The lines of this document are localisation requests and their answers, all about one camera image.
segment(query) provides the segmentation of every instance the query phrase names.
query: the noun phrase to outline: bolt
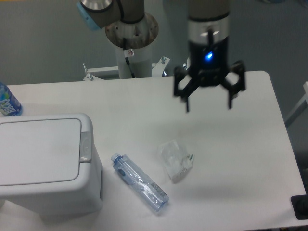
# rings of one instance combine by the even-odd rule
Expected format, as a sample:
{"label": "bolt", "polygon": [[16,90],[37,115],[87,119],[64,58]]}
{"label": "bolt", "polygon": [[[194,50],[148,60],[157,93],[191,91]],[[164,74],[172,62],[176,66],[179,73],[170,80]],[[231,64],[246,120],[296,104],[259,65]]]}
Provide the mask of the bolt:
{"label": "bolt", "polygon": [[166,57],[163,56],[162,57],[162,64],[165,64],[166,60],[167,60]]}

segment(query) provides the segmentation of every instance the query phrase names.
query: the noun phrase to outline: gray floor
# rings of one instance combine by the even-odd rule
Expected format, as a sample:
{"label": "gray floor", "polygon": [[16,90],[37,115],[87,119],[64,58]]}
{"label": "gray floor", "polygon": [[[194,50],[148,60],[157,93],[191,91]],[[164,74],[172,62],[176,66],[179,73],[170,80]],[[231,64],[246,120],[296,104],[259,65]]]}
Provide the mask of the gray floor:
{"label": "gray floor", "polygon": [[[88,30],[76,2],[0,2],[1,81],[7,84],[81,81],[83,62],[88,68],[116,65],[104,31]],[[172,73],[188,55],[186,0],[145,2],[146,11],[160,25],[153,59],[169,57],[168,68]],[[308,81],[307,26],[308,9],[298,0],[282,4],[231,1],[230,64],[242,59],[247,70],[268,72],[283,117],[302,97],[302,86]],[[308,168],[307,121],[306,111],[288,130],[301,168]]]}

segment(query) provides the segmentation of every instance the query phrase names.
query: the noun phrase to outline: plastic water bottle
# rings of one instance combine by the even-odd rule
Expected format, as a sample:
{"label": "plastic water bottle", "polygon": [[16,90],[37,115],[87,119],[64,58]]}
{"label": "plastic water bottle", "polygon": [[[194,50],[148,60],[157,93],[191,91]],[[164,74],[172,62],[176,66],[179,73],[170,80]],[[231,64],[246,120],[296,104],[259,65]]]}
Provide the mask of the plastic water bottle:
{"label": "plastic water bottle", "polygon": [[168,202],[169,197],[146,175],[127,155],[114,154],[111,157],[114,169],[156,212]]}
{"label": "plastic water bottle", "polygon": [[5,116],[21,115],[23,110],[10,89],[0,82],[0,112]]}

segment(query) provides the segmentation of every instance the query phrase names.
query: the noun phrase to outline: bottle cap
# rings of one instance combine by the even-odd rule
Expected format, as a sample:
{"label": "bottle cap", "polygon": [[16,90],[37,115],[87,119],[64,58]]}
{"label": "bottle cap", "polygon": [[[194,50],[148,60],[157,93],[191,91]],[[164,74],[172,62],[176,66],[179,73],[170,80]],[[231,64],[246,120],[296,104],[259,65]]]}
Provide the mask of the bottle cap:
{"label": "bottle cap", "polygon": [[114,162],[119,156],[121,156],[119,153],[115,153],[110,159]]}

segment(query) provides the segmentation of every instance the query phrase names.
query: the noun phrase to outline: white table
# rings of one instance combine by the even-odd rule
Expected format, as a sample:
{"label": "white table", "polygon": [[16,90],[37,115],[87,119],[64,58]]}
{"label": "white table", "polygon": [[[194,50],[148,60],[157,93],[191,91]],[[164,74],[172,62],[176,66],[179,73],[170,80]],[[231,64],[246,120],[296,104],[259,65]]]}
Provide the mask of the white table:
{"label": "white table", "polygon": [[[267,73],[247,73],[247,90],[227,109],[221,87],[199,88],[191,112],[172,97],[173,78],[10,86],[24,115],[84,112],[94,127],[103,167],[103,208],[87,215],[40,217],[6,202],[4,231],[240,231],[307,225],[290,197],[305,194]],[[195,154],[180,182],[169,179],[158,145],[181,139]],[[155,215],[112,168],[127,154],[170,197]]]}

